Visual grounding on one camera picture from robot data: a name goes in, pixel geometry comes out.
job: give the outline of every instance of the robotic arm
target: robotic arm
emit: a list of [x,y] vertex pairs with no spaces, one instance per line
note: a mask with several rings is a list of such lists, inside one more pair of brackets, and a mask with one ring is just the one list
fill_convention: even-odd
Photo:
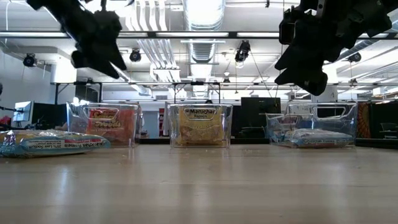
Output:
[[61,24],[61,30],[76,41],[72,53],[75,68],[89,67],[112,78],[119,78],[114,66],[126,70],[116,39],[122,29],[119,16],[106,10],[106,0],[101,0],[102,10],[92,13],[80,1],[92,0],[27,0],[35,10],[46,7]]
[[[397,8],[396,0],[301,0],[285,11],[279,25],[279,42],[289,47],[275,65],[285,69],[276,84],[294,83],[313,95],[322,94],[328,81],[324,61],[336,61],[363,33],[372,37],[391,29],[387,13]],[[315,16],[307,13],[310,9]]]

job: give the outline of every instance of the yellow package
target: yellow package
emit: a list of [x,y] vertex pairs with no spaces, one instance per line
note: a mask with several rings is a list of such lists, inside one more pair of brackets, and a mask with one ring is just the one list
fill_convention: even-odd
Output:
[[223,131],[222,108],[180,107],[179,135],[176,142],[181,146],[226,146]]

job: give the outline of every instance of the blue package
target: blue package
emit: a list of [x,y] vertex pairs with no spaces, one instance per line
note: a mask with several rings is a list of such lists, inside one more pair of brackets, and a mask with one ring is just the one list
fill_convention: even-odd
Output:
[[354,138],[349,134],[327,131],[322,129],[295,129],[286,131],[276,142],[295,147],[345,147],[354,144]]
[[90,152],[110,147],[101,136],[70,133],[66,131],[6,131],[0,133],[0,156],[42,157]]

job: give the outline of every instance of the clear plastic container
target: clear plastic container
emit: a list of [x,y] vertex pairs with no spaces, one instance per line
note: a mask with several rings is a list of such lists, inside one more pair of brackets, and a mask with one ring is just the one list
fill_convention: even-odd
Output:
[[232,105],[169,105],[172,147],[229,147]]
[[354,146],[356,103],[292,103],[285,114],[267,114],[271,144],[319,148]]
[[108,103],[68,103],[68,131],[95,134],[112,147],[133,147],[139,106]]

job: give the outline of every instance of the table surface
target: table surface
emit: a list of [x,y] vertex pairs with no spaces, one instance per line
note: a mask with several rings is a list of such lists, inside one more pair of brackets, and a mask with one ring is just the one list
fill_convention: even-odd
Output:
[[398,223],[398,151],[142,145],[0,159],[0,223]]

